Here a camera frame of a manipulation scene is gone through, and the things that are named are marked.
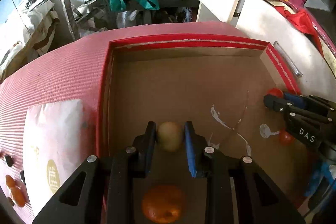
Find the red tomato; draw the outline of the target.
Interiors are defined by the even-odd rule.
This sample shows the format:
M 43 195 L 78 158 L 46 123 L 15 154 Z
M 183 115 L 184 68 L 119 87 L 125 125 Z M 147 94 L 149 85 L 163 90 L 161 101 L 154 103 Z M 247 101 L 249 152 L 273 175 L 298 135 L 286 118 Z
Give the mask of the red tomato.
M 279 142 L 281 145 L 290 145 L 294 140 L 295 138 L 285 130 L 279 131 Z
M 278 97 L 278 98 L 284 98 L 284 93 L 279 88 L 271 88 L 267 91 L 267 94 Z

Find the large orange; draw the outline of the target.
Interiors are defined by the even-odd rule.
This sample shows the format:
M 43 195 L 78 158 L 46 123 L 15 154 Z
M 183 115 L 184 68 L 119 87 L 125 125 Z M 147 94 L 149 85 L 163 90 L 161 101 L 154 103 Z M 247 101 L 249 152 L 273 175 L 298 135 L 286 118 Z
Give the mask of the large orange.
M 26 204 L 25 196 L 18 187 L 10 188 L 11 198 L 18 207 L 24 207 Z
M 174 223 L 180 220 L 185 206 L 184 191 L 170 184 L 153 186 L 141 201 L 143 215 L 154 223 Z

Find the brown kiwi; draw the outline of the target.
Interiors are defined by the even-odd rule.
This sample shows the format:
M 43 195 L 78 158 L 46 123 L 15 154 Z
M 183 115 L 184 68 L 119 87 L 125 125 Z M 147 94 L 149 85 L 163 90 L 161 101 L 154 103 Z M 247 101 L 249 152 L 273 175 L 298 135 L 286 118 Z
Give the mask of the brown kiwi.
M 183 143 L 182 127 L 176 122 L 163 122 L 157 129 L 158 145 L 167 152 L 176 152 Z

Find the small orange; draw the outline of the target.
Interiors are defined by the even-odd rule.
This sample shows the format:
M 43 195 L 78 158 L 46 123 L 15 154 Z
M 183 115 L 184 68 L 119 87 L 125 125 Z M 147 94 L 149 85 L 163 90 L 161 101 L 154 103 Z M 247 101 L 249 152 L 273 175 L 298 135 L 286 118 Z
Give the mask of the small orange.
M 15 180 L 9 174 L 5 176 L 5 179 L 6 179 L 6 185 L 9 189 L 16 187 Z

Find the dark plum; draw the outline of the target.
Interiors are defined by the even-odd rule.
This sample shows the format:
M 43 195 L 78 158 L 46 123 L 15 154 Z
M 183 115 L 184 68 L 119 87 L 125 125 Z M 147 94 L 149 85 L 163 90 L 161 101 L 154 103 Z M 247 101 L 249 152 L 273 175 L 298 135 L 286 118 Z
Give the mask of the dark plum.
M 5 155 L 5 162 L 9 167 L 12 167 L 14 164 L 13 158 L 10 155 Z

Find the red cardboard box tray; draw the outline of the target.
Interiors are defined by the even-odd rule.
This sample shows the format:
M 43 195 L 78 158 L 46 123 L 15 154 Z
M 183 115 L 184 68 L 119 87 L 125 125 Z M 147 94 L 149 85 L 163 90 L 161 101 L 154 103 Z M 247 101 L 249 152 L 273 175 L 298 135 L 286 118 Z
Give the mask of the red cardboard box tray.
M 286 62 L 270 43 L 219 35 L 144 36 L 110 42 L 102 77 L 98 115 L 100 155 L 116 155 L 156 124 L 155 146 L 146 178 L 135 178 L 134 223 L 153 223 L 142 212 L 143 195 L 153 186 L 176 185 L 186 195 L 180 220 L 205 223 L 207 180 L 189 171 L 185 123 L 208 146 L 240 159 L 250 156 L 292 203 L 301 193 L 299 170 L 306 166 L 302 145 L 282 148 L 264 140 L 259 125 L 282 127 L 263 98 L 271 88 L 299 95 Z M 158 145 L 157 129 L 176 122 L 183 143 L 176 152 Z

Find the pink tissue pack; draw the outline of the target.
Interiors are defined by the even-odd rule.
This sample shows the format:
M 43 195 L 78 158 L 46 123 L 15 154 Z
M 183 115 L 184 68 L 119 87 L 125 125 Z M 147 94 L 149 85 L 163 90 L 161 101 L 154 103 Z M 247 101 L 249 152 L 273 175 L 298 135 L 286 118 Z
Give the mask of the pink tissue pack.
M 91 110 L 82 100 L 28 108 L 23 133 L 23 170 L 35 215 L 94 150 L 92 118 Z

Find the red cloth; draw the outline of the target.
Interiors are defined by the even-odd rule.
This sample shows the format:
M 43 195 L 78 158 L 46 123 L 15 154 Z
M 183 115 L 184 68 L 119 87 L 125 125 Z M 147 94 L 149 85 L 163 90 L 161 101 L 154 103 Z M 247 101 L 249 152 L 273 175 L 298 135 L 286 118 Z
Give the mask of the red cloth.
M 310 35 L 313 39 L 314 46 L 319 51 L 320 55 L 324 57 L 321 41 L 318 37 L 318 32 L 313 27 L 312 21 L 305 10 L 301 9 L 299 12 L 292 14 L 283 6 L 276 6 L 275 9 L 284 18 L 286 18 L 296 30 L 302 32 L 303 34 Z

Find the red foam mat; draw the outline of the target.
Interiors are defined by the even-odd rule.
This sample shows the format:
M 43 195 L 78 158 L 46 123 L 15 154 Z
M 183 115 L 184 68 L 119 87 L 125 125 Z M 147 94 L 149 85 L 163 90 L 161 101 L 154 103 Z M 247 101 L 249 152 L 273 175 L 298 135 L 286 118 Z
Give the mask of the red foam mat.
M 88 35 L 31 61 L 1 83 L 1 190 L 5 175 L 19 175 L 27 109 L 44 103 L 81 99 L 97 110 L 102 71 L 110 42 L 143 36 L 214 34 L 245 38 L 244 32 L 224 22 L 142 25 Z

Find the patterned white quilt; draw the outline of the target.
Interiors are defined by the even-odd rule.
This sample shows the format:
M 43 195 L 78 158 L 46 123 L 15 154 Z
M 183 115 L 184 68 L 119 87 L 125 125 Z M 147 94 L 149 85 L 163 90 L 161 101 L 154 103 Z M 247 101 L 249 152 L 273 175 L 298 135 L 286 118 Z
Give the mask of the patterned white quilt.
M 58 23 L 51 1 L 31 11 L 12 11 L 1 24 L 1 82 L 48 52 Z

